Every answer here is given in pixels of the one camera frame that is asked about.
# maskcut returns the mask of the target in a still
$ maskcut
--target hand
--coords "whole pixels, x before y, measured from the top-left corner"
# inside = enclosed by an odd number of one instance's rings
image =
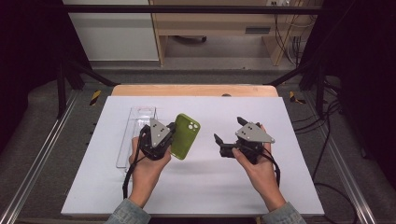
[[[134,155],[137,149],[138,137],[132,139],[132,155],[129,157],[129,163],[134,162]],[[142,151],[139,152],[138,159],[140,160],[145,155]],[[158,161],[151,161],[144,158],[137,163],[132,173],[132,193],[129,200],[143,208],[149,200],[151,192],[157,185],[163,167],[171,160],[170,147],[166,150],[165,155]]]
[[[270,143],[264,143],[263,146],[271,152]],[[233,148],[233,155],[247,172],[253,188],[260,193],[270,212],[286,203],[277,186],[274,165],[270,161],[263,156],[259,156],[257,164],[254,165],[237,148]]]

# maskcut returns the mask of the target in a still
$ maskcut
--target black pole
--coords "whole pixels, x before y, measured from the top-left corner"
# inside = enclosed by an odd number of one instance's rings
[[[305,72],[306,69],[308,69],[309,67],[311,67],[310,62],[300,64],[298,67],[289,71],[287,74],[283,75],[282,77],[279,77],[276,80],[274,80],[270,83],[263,84],[263,85],[271,85],[271,86],[277,87],[278,85],[284,83],[285,81],[289,80],[290,78],[295,77],[295,76]]]
[[[93,70],[91,70],[89,68],[86,68],[86,67],[82,66],[79,63],[76,63],[75,61],[69,61],[68,64],[70,64],[74,69],[76,69],[76,70],[78,70],[78,71],[80,71],[80,72],[82,72],[82,73],[84,73],[84,74],[86,74],[86,75],[88,75],[90,77],[93,77],[94,79],[102,82],[103,84],[105,84],[107,86],[114,87],[114,86],[120,85],[120,83],[116,83],[116,82],[110,81],[107,78],[102,77],[99,74],[93,72]]]
[[[140,6],[140,5],[51,5],[40,4],[52,10],[69,13],[195,13],[195,14],[278,14],[278,15],[333,15],[338,8],[323,7],[246,7],[246,6]]]
[[[59,63],[56,71],[56,80],[58,85],[58,117],[59,119],[66,110],[66,93],[64,86],[64,69],[63,64]]]
[[[324,119],[323,115],[323,96],[324,96],[324,69],[321,65],[317,74],[317,99],[316,110],[320,119]]]

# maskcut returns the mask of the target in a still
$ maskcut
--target aluminum rail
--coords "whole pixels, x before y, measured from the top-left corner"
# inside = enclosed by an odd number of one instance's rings
[[[315,109],[315,100],[313,99],[312,94],[308,93],[307,91],[304,91],[304,98],[307,100],[307,103],[311,107],[312,112],[317,116],[318,119],[318,114],[316,113],[317,110]],[[327,132],[329,131],[327,124],[324,124],[319,129],[320,129],[320,134],[323,137],[323,140],[326,139]],[[353,205],[356,208],[361,223],[375,224],[376,223],[375,217],[369,205],[367,204],[366,200],[364,199],[364,196],[361,193],[361,189],[359,188],[359,185],[356,182],[355,177],[353,176],[352,172],[347,166],[346,161],[341,155],[340,150],[335,144],[332,135],[330,135],[329,138],[328,148],[335,169],[337,170],[337,173],[339,174],[341,181],[344,184],[346,193],[349,196],[350,201],[352,201]]]
[[[33,162],[26,177],[23,179],[20,188],[18,189],[11,203],[8,205],[6,211],[2,216],[0,216],[1,224],[12,224],[16,221],[18,214],[20,213],[27,197],[32,191],[33,186],[35,185],[35,182],[37,181],[40,172],[43,169],[47,158],[49,157],[59,137],[59,134],[61,133],[67,119],[69,118],[79,95],[80,91],[72,91],[64,115],[55,121],[55,124],[53,125],[44,145],[40,149],[38,155],[35,157],[35,161]]]

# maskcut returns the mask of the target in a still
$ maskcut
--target white wall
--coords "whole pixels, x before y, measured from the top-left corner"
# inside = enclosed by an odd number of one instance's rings
[[[64,0],[65,4],[148,5],[147,0]],[[149,14],[70,13],[90,61],[159,61]]]

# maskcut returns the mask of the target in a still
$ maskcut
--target phone case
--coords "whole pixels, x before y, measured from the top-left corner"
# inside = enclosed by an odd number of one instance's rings
[[[177,115],[175,124],[176,131],[173,134],[171,153],[176,158],[184,160],[201,129],[201,125],[185,114]]]

